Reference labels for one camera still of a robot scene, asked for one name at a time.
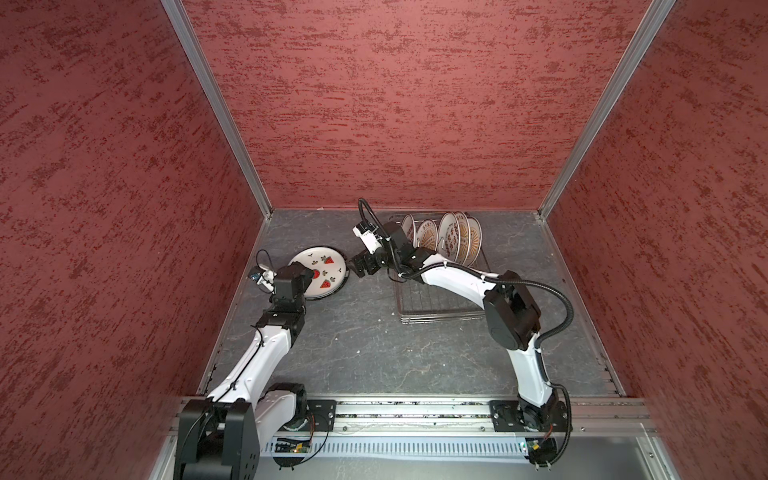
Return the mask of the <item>white plate blue rim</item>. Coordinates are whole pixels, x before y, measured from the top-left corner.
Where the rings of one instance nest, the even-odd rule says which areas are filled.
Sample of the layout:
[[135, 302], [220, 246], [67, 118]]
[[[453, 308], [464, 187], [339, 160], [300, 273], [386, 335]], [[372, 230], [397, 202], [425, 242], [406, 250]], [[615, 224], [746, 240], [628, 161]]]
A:
[[430, 219], [423, 221], [416, 232], [416, 247], [437, 251], [438, 240], [437, 224]]

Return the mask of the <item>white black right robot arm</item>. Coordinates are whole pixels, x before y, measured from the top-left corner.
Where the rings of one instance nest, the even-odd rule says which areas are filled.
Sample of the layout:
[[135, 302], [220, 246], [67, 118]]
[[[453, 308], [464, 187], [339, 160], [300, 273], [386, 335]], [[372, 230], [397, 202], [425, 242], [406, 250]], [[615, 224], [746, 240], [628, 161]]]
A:
[[[402, 281], [441, 288], [480, 307], [490, 337], [510, 357], [521, 426], [539, 432], [570, 430], [567, 389], [549, 379], [541, 349], [545, 339], [562, 332], [573, 321], [572, 303], [562, 292], [525, 280], [512, 271], [484, 272], [455, 263], [434, 250], [415, 247], [394, 222], [376, 227], [362, 221], [353, 233], [364, 245], [364, 250], [349, 262], [359, 277], [389, 269]], [[553, 295], [565, 307], [565, 319], [546, 332], [541, 331], [541, 310], [530, 293], [532, 288]]]

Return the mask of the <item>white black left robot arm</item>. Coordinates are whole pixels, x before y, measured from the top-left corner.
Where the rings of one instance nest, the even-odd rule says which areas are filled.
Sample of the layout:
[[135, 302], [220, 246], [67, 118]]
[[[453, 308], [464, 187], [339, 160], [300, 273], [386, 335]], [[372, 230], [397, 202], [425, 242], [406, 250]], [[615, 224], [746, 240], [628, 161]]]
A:
[[188, 401], [179, 414], [175, 479], [253, 479], [262, 444], [284, 425], [304, 422], [304, 387], [267, 383], [305, 324], [313, 278], [299, 262], [277, 270], [270, 307], [243, 357], [209, 396]]

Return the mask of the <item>white plate red flowers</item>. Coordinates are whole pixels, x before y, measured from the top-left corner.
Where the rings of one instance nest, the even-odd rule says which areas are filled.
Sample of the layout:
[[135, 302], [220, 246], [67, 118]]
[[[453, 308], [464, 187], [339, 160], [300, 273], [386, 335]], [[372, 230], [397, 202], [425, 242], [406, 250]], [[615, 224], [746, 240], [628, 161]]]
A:
[[401, 222], [401, 229], [405, 233], [405, 236], [407, 240], [411, 244], [415, 244], [416, 240], [416, 228], [415, 228], [415, 220], [411, 214], [406, 214]]

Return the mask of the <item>plain white plate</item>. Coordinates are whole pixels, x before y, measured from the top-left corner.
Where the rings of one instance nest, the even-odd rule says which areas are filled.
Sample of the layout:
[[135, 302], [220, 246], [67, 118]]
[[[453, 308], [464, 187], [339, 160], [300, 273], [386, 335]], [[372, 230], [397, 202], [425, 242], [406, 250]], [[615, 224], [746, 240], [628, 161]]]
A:
[[298, 252], [291, 263], [298, 262], [313, 271], [313, 279], [305, 291], [308, 301], [329, 297], [343, 288], [349, 272], [344, 255], [331, 247], [314, 246]]

